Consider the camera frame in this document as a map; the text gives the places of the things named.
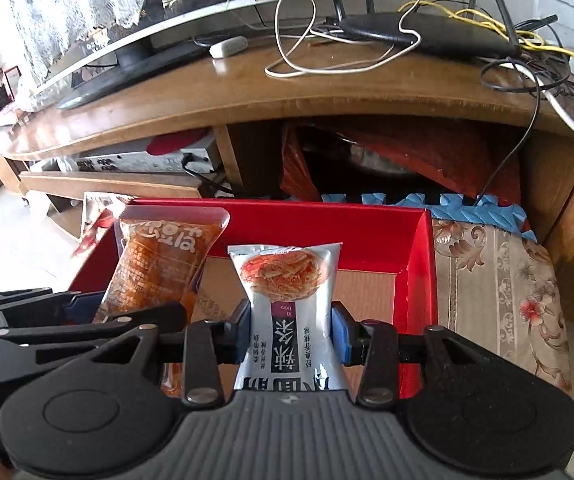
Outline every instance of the picture frame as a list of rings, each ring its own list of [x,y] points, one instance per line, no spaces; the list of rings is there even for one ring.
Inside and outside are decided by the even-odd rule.
[[[17,66],[4,71],[4,84],[11,98],[16,100],[18,82],[20,81],[20,69]]]

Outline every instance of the white cable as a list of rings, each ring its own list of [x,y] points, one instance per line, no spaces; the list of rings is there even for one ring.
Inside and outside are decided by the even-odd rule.
[[[227,12],[227,10],[229,9],[229,3],[231,2],[231,0],[227,0],[225,2],[225,10],[224,12]],[[246,27],[250,28],[251,30],[270,30],[272,27],[266,27],[266,26],[262,26],[262,27],[257,27],[256,25],[251,25],[250,23],[247,23],[242,16],[240,16],[235,10],[232,10],[231,13],[238,19],[239,22],[241,22],[243,25],[245,25]],[[283,29],[289,29],[289,28],[302,28],[305,25],[283,25],[281,28]]]
[[[365,45],[365,44],[372,44],[373,41],[356,41],[356,40],[347,40],[347,38],[341,38],[339,36],[334,36],[333,34],[328,34],[326,32],[320,32],[319,30],[312,28],[310,30],[311,37],[318,36],[319,38],[326,38],[328,40],[337,41],[338,43],[347,43],[350,45]]]
[[[518,64],[513,63],[503,63],[500,65],[503,68],[510,68],[511,70],[518,70],[520,73],[531,79],[531,81],[538,86],[544,86],[545,83],[536,76],[536,81],[534,80],[534,76],[532,73],[527,70],[525,67],[520,66]],[[571,118],[570,114],[568,114],[565,109],[560,105],[558,100],[554,97],[554,94],[550,90],[543,90],[542,94],[545,95],[545,98],[550,102],[554,111],[558,114],[558,116],[564,121],[567,126],[574,132],[574,119]]]
[[[281,4],[283,3],[283,1],[284,0],[278,0],[278,3],[276,4],[276,12],[275,12],[275,17],[274,17],[274,21],[273,21],[274,33],[275,33],[275,37],[276,37],[276,46],[278,47],[278,51],[280,52],[282,59],[279,59],[279,60],[273,62],[272,64],[269,64],[267,67],[265,67],[265,74],[267,74],[270,77],[286,79],[286,78],[298,77],[298,76],[301,76],[304,74],[336,75],[336,74],[356,74],[356,73],[369,72],[370,70],[374,70],[374,69],[381,67],[381,66],[383,66],[389,62],[394,61],[395,59],[398,59],[399,57],[404,56],[405,54],[412,52],[423,41],[423,38],[420,36],[420,34],[416,30],[412,30],[410,28],[403,28],[403,21],[411,12],[414,11],[414,9],[417,7],[418,3],[421,1],[421,0],[416,0],[416,3],[414,5],[412,5],[407,10],[407,12],[405,12],[401,16],[400,21],[398,22],[398,30],[400,30],[401,33],[403,33],[403,34],[412,34],[416,38],[416,41],[414,41],[414,43],[412,43],[407,48],[401,50],[400,52],[397,52],[396,54],[393,54],[392,56],[390,56],[389,54],[395,48],[395,45],[392,45],[387,50],[387,52],[385,52],[381,57],[378,57],[376,59],[363,59],[363,60],[359,60],[359,61],[351,61],[349,63],[342,63],[339,65],[333,65],[333,66],[328,66],[328,67],[324,67],[324,68],[307,68],[307,67],[299,66],[289,59],[289,55],[292,54],[301,45],[301,43],[305,40],[305,38],[308,35],[314,34],[316,36],[321,36],[320,33],[316,33],[316,32],[313,32],[311,30],[313,25],[314,25],[314,22],[316,21],[316,16],[317,16],[317,14],[316,14],[316,3],[314,0],[309,0],[311,2],[312,7],[313,7],[313,15],[312,15],[311,21],[309,22],[309,26],[303,32],[301,37],[296,41],[296,43],[294,43],[294,45],[291,47],[291,49],[289,49],[289,51],[287,51],[287,53],[285,53],[285,50],[283,49],[283,44],[281,43],[281,38],[280,38],[280,33],[279,33],[279,12],[280,12]],[[334,40],[334,41],[340,40],[340,38],[335,38],[334,36],[330,36],[330,35],[326,35],[326,34],[323,37],[326,37],[326,38],[328,38],[330,40]],[[292,69],[294,69],[294,72],[275,72],[272,70],[272,68],[274,68],[275,66],[279,65],[282,62],[285,62]],[[345,68],[348,66],[354,66],[354,65],[359,65],[359,64],[368,64],[368,66],[362,66],[359,68]]]

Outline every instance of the floral fabric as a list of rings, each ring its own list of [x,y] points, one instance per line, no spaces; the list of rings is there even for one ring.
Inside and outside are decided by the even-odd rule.
[[[439,323],[570,393],[568,339],[547,251],[496,227],[433,222]]]

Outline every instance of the white remote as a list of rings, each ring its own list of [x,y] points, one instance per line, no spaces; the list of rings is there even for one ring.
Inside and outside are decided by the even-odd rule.
[[[233,56],[238,52],[242,52],[249,46],[247,38],[244,36],[237,36],[229,38],[228,40],[221,41],[215,45],[211,45],[209,53],[214,59],[222,59],[224,57]]]

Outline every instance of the orange snack package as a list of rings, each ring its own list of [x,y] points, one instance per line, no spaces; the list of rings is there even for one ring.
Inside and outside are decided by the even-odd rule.
[[[228,222],[222,208],[127,206],[116,222],[122,254],[95,321],[169,301],[182,303],[191,320],[200,271]],[[167,395],[180,393],[179,364],[166,366],[161,386]]]

